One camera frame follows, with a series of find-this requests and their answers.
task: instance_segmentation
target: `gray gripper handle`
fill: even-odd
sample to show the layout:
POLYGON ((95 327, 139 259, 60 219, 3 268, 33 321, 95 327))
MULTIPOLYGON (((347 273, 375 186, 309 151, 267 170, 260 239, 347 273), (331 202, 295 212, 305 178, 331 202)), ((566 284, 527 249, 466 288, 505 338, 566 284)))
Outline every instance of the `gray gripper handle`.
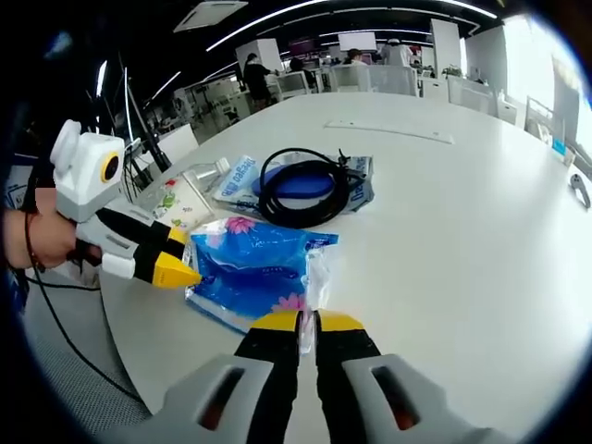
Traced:
POLYGON ((272 367, 266 361, 220 355, 171 387, 162 410, 152 418, 113 428, 98 438, 113 444, 244 444, 272 367), (204 425, 204 415, 230 379, 229 398, 215 409, 215 415, 220 413, 216 426, 204 425))
POLYGON ((397 355, 346 361, 343 368, 360 406, 368 444, 512 442, 497 430, 475 428, 452 413, 444 390, 397 355), (398 402, 414 418, 413 426, 399 428, 386 391, 397 394, 398 402))

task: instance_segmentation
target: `plastic package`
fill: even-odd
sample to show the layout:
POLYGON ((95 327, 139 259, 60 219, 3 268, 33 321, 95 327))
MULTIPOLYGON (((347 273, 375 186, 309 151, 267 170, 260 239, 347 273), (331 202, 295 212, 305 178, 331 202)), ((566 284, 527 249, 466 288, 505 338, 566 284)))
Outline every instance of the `plastic package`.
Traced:
POLYGON ((180 173, 154 192, 143 196, 139 205, 160 222, 190 231, 214 218, 203 192, 229 171, 226 158, 213 164, 196 164, 180 173))
POLYGON ((186 289, 186 300, 243 333, 254 320, 274 311, 310 314, 327 303, 325 249, 338 238, 246 217, 201 226, 191 234, 186 253, 203 280, 186 289))
MULTIPOLYGON (((328 157, 337 160, 336 156, 329 155, 328 157)), ((267 171, 310 159, 316 160, 314 156, 305 153, 284 154, 274 159, 267 167, 267 171)), ((343 210, 344 213, 354 213, 374 200, 372 189, 373 158, 369 156, 349 157, 347 167, 364 177, 364 182, 350 191, 350 199, 343 210)), ((248 155, 242 156, 224 179, 219 182, 219 185, 213 189, 213 199, 218 205, 230 211, 261 217, 258 207, 259 197, 252 188, 253 181, 259 178, 260 170, 261 164, 258 161, 248 155)), ((321 199, 323 196, 315 199, 282 199, 282 203, 289 208, 306 208, 318 203, 321 199)))

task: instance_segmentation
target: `coiled black cable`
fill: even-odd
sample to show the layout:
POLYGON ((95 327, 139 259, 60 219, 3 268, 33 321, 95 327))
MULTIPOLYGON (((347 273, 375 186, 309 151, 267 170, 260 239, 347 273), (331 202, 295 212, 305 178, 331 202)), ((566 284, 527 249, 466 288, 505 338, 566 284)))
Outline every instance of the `coiled black cable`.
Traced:
POLYGON ((338 215, 346 207, 350 191, 364 182, 364 177, 347 168, 349 158, 339 150, 339 161, 335 162, 327 156, 306 148, 286 148, 271 154, 263 163, 259 185, 259 211, 261 215, 274 225, 287 228, 309 228, 321 225, 338 215), (320 160, 304 160, 297 164, 285 166, 273 178, 265 183, 265 172, 269 163, 285 153, 307 153, 320 160), (333 191, 319 203, 303 209, 288 208, 277 196, 277 190, 289 179, 306 175, 330 176, 333 180, 333 191))

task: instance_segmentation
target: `gray carpet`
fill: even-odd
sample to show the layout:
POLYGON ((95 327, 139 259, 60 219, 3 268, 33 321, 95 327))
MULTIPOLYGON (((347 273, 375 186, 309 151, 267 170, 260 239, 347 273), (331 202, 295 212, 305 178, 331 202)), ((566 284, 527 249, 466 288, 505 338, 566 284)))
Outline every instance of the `gray carpet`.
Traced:
MULTIPOLYGON (((46 273, 43 281, 75 284, 55 273, 46 273)), ((135 393, 111 339, 100 292, 46 290, 64 329, 82 354, 120 386, 135 393)), ((34 284, 24 324, 31 348, 51 386, 91 434, 112 426, 137 424, 150 416, 141 402, 109 385, 76 356, 34 284)))

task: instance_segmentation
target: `round table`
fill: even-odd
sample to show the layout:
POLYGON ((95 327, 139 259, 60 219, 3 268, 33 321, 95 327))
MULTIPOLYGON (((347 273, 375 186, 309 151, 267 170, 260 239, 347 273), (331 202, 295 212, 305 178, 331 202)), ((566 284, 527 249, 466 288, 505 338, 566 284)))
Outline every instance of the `round table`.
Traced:
MULTIPOLYGON (((327 308, 362 321, 383 353, 443 387, 451 409, 475 426, 528 433, 573 384, 591 337, 592 212, 568 188, 574 168, 470 109, 324 93, 224 130, 153 186, 191 163, 263 161, 293 146, 375 161, 374 201, 316 229, 340 235, 327 308), (325 128, 336 119, 434 131, 453 143, 325 128)), ((169 386, 241 341, 186 305, 182 290, 105 274, 101 285, 121 360, 153 413, 169 386)), ((287 442, 328 442, 310 358, 299 379, 287 442)))

